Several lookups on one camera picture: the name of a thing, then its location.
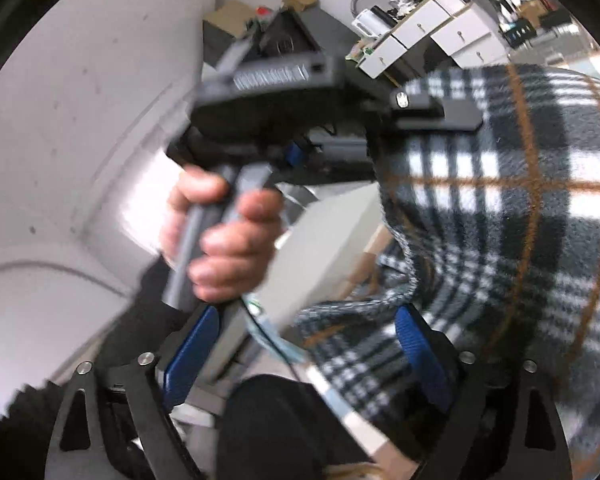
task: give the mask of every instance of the screw head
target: screw head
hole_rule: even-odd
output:
[[[153,363],[154,359],[155,359],[155,355],[153,355],[151,352],[145,352],[138,356],[138,364],[140,366],[147,366],[147,365],[150,365],[151,363]]]
[[[91,372],[92,368],[93,364],[91,363],[91,361],[83,361],[79,365],[77,365],[77,367],[75,367],[75,371],[78,372],[78,375],[84,375]]]
[[[460,352],[460,360],[466,365],[475,363],[475,355],[471,352]]]
[[[538,371],[538,365],[531,360],[523,362],[522,367],[530,374],[535,374]]]
[[[404,92],[398,92],[398,94],[395,96],[395,102],[400,108],[406,108],[409,106],[409,96]]]

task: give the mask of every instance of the plaid blanket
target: plaid blanket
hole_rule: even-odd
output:
[[[371,142],[395,243],[364,298],[309,307],[296,325],[325,378],[394,442],[414,389],[398,306],[413,303],[458,351],[532,359],[558,384],[574,478],[595,478],[600,80],[510,64],[434,72],[405,91],[471,98],[484,126]]]

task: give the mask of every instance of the white cabinet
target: white cabinet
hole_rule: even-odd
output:
[[[431,37],[442,50],[452,56],[458,50],[489,34],[492,30],[490,25],[493,23],[480,7],[471,6]]]
[[[507,62],[507,47],[496,34],[489,34],[452,56],[462,68]]]
[[[360,70],[375,79],[405,52],[407,49],[403,44],[393,36],[387,36],[371,54],[365,56]]]
[[[449,15],[456,14],[464,9],[466,3],[463,0],[435,0],[435,2],[446,10]]]
[[[395,38],[406,48],[415,45],[436,27],[449,20],[446,10],[434,0],[429,0],[400,22],[393,32]]]

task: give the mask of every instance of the hand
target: hand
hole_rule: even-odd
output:
[[[218,202],[227,182],[214,173],[187,166],[171,190],[160,246],[167,261],[175,261],[189,205]],[[275,190],[245,193],[238,199],[242,219],[209,228],[200,238],[205,256],[189,264],[194,292],[203,301],[232,300],[253,290],[264,279],[281,233],[282,196]]]

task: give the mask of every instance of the white panel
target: white panel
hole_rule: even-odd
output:
[[[418,43],[433,29],[449,19],[449,15],[435,1],[429,0],[418,10],[412,12],[393,32],[393,35],[405,47]]]
[[[472,43],[468,47],[456,52],[453,55],[454,60],[462,68],[471,66],[482,66],[493,64],[497,60],[502,60],[507,55],[504,42],[499,40],[494,34]]]
[[[466,3],[463,0],[435,0],[436,3],[446,10],[448,14],[455,14],[464,9]]]
[[[376,184],[311,204],[256,291],[270,322],[288,326],[302,307],[331,299],[381,221]]]
[[[471,6],[431,35],[433,41],[450,56],[486,36],[496,28],[496,23],[477,6]]]
[[[375,79],[405,52],[407,49],[393,36],[389,36],[372,54],[365,57],[360,64],[360,70]]]

